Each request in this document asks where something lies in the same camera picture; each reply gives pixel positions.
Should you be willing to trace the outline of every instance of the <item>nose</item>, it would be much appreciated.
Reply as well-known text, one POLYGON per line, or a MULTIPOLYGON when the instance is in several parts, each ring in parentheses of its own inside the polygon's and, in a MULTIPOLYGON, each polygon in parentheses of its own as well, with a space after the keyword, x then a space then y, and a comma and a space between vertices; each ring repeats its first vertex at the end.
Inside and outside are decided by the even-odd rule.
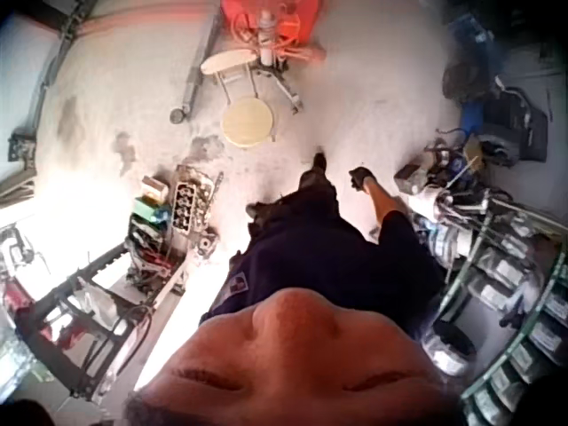
POLYGON ((339 336, 338 308, 307 289, 288 288, 272 295, 253 313, 256 353, 273 375, 288 384, 307 384, 324 369, 339 336))

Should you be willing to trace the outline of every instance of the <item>person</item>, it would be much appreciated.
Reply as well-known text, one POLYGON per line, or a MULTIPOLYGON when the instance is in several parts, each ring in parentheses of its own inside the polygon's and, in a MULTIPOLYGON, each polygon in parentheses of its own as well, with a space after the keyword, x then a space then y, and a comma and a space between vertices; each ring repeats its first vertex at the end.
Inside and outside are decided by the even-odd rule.
POLYGON ((339 215, 323 153, 296 192, 249 205, 251 241, 195 334, 126 405, 132 425, 462 424, 417 340, 443 287, 401 204, 350 172, 381 226, 339 215))

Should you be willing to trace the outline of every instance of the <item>navy shirt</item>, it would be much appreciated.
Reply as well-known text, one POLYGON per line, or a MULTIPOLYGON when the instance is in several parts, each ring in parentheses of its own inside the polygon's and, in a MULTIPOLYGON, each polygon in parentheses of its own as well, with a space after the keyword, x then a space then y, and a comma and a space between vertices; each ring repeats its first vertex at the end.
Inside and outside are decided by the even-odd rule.
POLYGON ((237 312, 283 288, 308 288, 343 308, 374 311, 419 337, 444 283, 406 217, 383 220, 379 244, 340 217, 291 217, 253 241, 201 321, 237 312))

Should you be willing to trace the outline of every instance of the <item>white stool seat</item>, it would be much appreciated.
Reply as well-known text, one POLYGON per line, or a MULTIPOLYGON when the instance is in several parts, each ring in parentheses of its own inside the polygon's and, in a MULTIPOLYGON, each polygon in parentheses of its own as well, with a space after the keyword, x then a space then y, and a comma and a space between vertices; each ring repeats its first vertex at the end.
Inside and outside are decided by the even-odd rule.
POLYGON ((271 136, 274 117, 266 102, 258 98, 241 98, 223 114, 221 129, 232 144, 248 148, 271 136))

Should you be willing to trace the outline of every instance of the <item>yellow stool seat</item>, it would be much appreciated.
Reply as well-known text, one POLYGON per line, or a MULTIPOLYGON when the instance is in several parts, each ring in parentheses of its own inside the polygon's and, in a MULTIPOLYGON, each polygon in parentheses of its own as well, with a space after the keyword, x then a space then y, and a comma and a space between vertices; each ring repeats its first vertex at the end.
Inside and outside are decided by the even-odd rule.
POLYGON ((266 102, 241 98, 223 114, 221 129, 232 144, 240 148, 257 145, 271 136, 274 117, 266 102))

